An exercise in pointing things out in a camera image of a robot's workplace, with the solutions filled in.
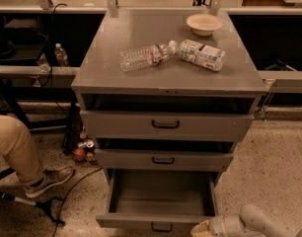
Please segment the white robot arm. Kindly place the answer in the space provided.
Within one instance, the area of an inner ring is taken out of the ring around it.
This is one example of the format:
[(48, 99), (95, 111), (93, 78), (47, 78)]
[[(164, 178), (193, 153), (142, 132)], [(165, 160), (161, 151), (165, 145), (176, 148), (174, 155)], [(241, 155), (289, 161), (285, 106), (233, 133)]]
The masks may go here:
[(293, 236), (252, 204), (245, 204), (240, 212), (215, 216), (197, 224), (191, 237), (302, 237), (302, 229)]

